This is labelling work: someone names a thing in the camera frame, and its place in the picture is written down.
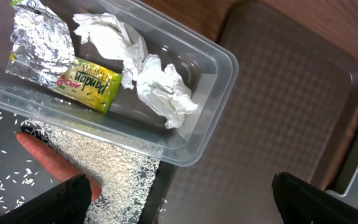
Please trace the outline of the yellow foil snack wrapper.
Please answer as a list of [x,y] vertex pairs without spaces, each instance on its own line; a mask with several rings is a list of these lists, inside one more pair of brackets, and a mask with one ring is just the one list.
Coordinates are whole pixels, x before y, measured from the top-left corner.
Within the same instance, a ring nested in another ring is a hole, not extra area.
[[76,57],[68,25],[40,1],[12,1],[11,6],[13,46],[6,72],[106,114],[122,75]]

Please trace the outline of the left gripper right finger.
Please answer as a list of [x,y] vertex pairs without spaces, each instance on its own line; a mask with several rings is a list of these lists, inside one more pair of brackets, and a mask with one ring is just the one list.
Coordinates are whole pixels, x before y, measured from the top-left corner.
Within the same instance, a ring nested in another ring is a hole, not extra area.
[[288,172],[274,176],[272,192],[284,224],[358,224],[358,209]]

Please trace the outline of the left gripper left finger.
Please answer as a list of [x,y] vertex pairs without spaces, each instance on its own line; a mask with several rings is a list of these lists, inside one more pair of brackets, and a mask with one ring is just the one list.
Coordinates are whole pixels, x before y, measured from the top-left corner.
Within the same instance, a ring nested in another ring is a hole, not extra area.
[[89,178],[76,175],[0,216],[0,224],[84,224],[91,194]]

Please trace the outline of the orange carrot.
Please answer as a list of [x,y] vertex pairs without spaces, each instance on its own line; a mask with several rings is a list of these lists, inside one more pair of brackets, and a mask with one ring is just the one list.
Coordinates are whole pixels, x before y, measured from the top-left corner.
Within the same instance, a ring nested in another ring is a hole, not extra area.
[[96,201],[102,193],[99,182],[92,176],[59,155],[55,150],[35,136],[28,133],[16,133],[16,139],[48,172],[60,182],[64,182],[76,175],[85,174],[91,186],[91,200]]

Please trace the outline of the white tissue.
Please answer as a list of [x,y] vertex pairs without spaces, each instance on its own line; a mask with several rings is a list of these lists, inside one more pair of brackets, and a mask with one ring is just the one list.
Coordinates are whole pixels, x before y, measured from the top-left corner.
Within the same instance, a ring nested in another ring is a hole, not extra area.
[[78,24],[74,33],[81,37],[81,43],[91,42],[102,58],[123,61],[121,85],[133,89],[142,71],[142,64],[148,56],[144,38],[130,25],[120,21],[115,15],[75,14]]
[[167,129],[179,128],[185,116],[198,108],[191,90],[184,84],[174,64],[162,68],[158,55],[148,55],[136,81],[137,96],[157,115],[166,118]]

